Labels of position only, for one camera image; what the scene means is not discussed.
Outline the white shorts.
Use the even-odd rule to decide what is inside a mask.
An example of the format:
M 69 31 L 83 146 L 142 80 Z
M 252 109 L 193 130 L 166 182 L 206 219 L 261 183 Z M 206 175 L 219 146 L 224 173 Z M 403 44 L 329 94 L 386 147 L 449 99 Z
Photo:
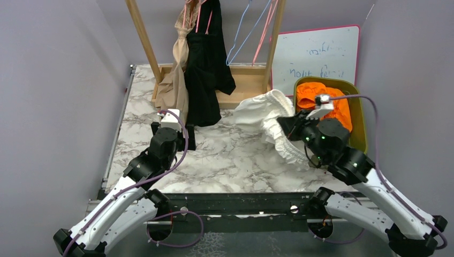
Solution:
M 292 101 L 280 90 L 245 99 L 233 111 L 233 122 L 249 132 L 261 132 L 262 141 L 274 145 L 275 151 L 288 164 L 308 164 L 304 144 L 291 142 L 279 125 L 279 117 L 294 116 Z

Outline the orange shorts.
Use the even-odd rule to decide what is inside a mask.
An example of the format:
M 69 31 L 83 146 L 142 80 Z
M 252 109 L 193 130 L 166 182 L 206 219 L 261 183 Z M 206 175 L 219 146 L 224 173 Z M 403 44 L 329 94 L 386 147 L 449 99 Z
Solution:
M 320 94 L 329 94 L 331 97 L 344 96 L 339 89 L 327 87 L 321 82 L 300 83 L 296 87 L 297 110 L 314 110 L 315 97 Z M 336 118 L 346 129 L 352 132 L 353 126 L 347 99 L 335 100 L 334 110 L 325 115 L 323 119 L 325 118 Z

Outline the black shorts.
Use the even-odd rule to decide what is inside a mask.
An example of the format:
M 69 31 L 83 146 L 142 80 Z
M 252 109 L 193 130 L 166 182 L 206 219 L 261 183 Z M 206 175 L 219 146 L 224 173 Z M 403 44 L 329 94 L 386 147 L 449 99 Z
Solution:
M 211 1 L 211 5 L 213 16 L 209 34 L 196 34 L 194 27 L 187 35 L 187 122 L 199 127 L 215 125 L 221 119 L 216 92 L 231 95 L 236 89 L 231 70 L 225 63 L 221 4 L 220 1 Z

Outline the olive green plastic bin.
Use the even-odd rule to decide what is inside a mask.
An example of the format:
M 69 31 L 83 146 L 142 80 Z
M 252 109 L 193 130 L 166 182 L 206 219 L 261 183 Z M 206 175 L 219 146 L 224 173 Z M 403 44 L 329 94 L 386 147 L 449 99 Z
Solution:
M 296 112 L 301 110 L 298 106 L 298 98 L 295 96 L 297 93 L 297 87 L 306 82 L 322 83 L 328 88 L 339 89 L 344 95 L 359 94 L 359 91 L 354 84 L 345 80 L 319 77 L 299 78 L 295 82 L 293 90 L 293 105 Z M 349 145 L 356 149 L 362 150 L 366 154 L 368 151 L 368 142 L 361 100 L 359 98 L 348 99 L 348 104 L 352 122 L 352 132 L 349 139 Z

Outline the pink framed whiteboard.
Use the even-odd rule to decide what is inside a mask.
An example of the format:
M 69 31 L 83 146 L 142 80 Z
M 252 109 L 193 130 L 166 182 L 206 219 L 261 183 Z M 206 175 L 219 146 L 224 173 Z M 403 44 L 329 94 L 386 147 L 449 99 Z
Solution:
M 271 89 L 292 96 L 294 84 L 303 77 L 355 84 L 359 39 L 358 25 L 279 33 L 271 67 Z

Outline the pink wire hanger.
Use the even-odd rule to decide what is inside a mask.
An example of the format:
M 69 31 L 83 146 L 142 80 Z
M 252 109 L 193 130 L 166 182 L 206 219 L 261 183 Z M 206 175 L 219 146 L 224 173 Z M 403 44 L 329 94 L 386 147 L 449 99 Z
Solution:
M 259 40 L 256 52 L 254 54 L 251 66 L 254 66 L 255 63 L 256 63 L 257 57 L 258 57 L 258 55 L 259 55 L 259 53 L 261 51 L 261 48 L 262 48 L 262 45 L 263 45 L 263 42 L 264 42 L 264 38 L 265 38 L 265 36 L 267 34 L 267 31 L 268 31 L 268 28 L 269 28 L 270 23 L 272 21 L 272 18 L 274 16 L 275 12 L 276 12 L 278 2 L 279 2 L 279 0 L 272 0 L 271 3 L 270 3 L 270 7 L 269 7 L 269 10 L 268 10 L 267 18 L 266 18 L 266 21 L 264 23 L 264 27 L 263 27 L 263 30 L 262 30 L 261 38 Z

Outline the blue wire hanger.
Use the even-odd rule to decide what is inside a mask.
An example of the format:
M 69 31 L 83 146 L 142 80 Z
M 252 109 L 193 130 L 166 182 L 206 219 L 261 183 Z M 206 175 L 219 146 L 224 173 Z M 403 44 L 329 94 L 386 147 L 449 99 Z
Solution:
M 235 31 L 233 41 L 231 43 L 230 48 L 227 50 L 227 58 L 226 58 L 226 65 L 231 66 L 233 62 L 237 59 L 237 57 L 241 54 L 242 50 L 244 49 L 246 43 L 249 43 L 249 39 L 251 38 L 252 34 L 258 30 L 259 25 L 262 25 L 262 30 L 264 27 L 264 23 L 267 18 L 268 10 L 270 7 L 271 1 L 263 1 L 263 9 L 259 12 L 259 14 L 252 20 L 252 25 L 248 27 L 248 31 L 244 30 L 244 25 L 246 22 L 247 15 L 250 13 L 250 9 L 252 5 L 258 1 L 247 1 L 247 4 L 240 15 L 238 26 Z

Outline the pink hanger of black shorts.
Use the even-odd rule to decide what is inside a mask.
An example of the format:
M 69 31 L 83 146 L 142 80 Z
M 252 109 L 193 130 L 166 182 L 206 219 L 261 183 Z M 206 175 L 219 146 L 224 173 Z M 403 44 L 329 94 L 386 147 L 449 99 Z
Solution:
M 209 27 L 213 16 L 211 1 L 200 1 L 198 16 L 195 24 L 196 34 L 209 34 Z

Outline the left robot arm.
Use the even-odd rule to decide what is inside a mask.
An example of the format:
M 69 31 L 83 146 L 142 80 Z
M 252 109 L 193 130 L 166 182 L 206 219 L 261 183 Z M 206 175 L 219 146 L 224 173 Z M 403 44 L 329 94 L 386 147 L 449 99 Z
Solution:
M 176 153 L 187 153 L 190 135 L 176 124 L 152 127 L 149 146 L 129 162 L 114 188 L 79 223 L 54 234 L 62 256 L 106 256 L 140 224 L 167 216 L 169 199 L 152 186 L 177 167 Z

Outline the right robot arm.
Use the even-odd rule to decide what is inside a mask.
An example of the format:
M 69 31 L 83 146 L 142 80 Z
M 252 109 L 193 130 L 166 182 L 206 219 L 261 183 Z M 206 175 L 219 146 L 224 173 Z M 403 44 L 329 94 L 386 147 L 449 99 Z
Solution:
M 399 256 L 430 256 L 447 246 L 447 220 L 418 208 L 394 188 L 363 151 L 349 146 L 350 132 L 338 120 L 310 119 L 302 111 L 277 121 L 289 140 L 302 141 L 335 178 L 377 207 L 369 209 L 320 187 L 309 203 L 314 217 L 330 215 L 354 223 L 379 236 Z

